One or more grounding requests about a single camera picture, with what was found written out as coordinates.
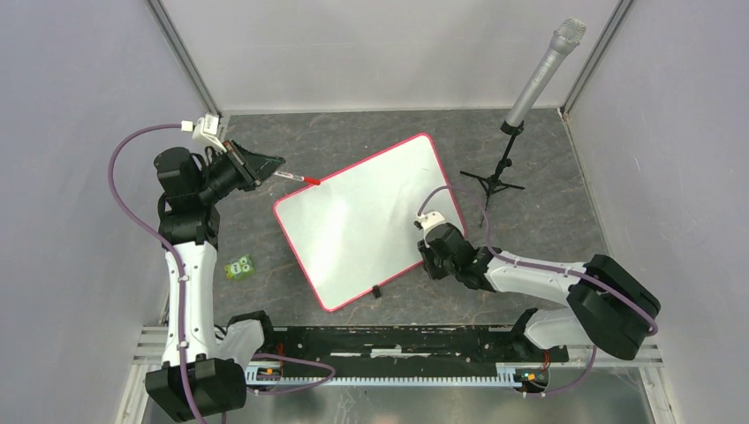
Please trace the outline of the red capped whiteboard marker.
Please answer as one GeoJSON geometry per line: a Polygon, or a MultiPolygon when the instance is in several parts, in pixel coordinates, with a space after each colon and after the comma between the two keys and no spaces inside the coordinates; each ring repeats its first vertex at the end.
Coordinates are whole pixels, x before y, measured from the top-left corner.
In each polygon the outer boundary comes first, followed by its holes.
{"type": "Polygon", "coordinates": [[[297,174],[293,174],[293,173],[285,172],[285,171],[280,171],[280,170],[276,170],[273,173],[273,175],[277,176],[277,177],[280,177],[280,178],[286,178],[286,179],[289,179],[289,180],[298,181],[300,183],[305,183],[305,184],[312,185],[312,186],[319,186],[322,183],[320,181],[320,179],[317,179],[317,178],[303,177],[303,176],[300,176],[300,175],[297,175],[297,174]]]}

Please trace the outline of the white board with pink rim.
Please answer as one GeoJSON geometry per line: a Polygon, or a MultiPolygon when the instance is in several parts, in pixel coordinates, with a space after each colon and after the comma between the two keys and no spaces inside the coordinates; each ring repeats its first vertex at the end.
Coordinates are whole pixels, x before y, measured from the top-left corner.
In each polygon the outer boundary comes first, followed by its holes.
{"type": "Polygon", "coordinates": [[[278,200],[276,220],[320,307],[334,312],[418,267],[423,204],[464,231],[448,183],[420,133],[278,200]]]}

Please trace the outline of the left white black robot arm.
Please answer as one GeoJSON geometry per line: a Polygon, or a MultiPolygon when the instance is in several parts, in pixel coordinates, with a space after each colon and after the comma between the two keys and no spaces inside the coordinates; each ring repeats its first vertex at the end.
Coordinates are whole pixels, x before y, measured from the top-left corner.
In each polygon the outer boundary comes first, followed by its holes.
{"type": "Polygon", "coordinates": [[[213,277],[220,214],[216,204],[235,190],[258,188],[285,163],[230,140],[205,155],[169,148],[154,160],[163,188],[158,201],[158,238],[170,277],[168,337],[156,371],[147,373],[148,395],[175,422],[208,417],[244,406],[245,369],[254,357],[270,358],[279,346],[268,315],[240,314],[217,339],[213,277]]]}

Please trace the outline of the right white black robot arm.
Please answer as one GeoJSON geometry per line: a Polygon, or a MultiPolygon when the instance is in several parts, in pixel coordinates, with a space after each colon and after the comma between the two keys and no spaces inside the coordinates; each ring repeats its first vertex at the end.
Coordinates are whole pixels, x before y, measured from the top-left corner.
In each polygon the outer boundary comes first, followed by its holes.
{"type": "Polygon", "coordinates": [[[433,280],[453,276],[470,290],[520,293],[557,303],[518,320],[512,353],[533,360],[545,349],[591,344],[632,360],[656,332],[662,305],[618,262],[597,254],[588,262],[531,261],[488,246],[475,247],[453,223],[418,224],[417,244],[433,280]]]}

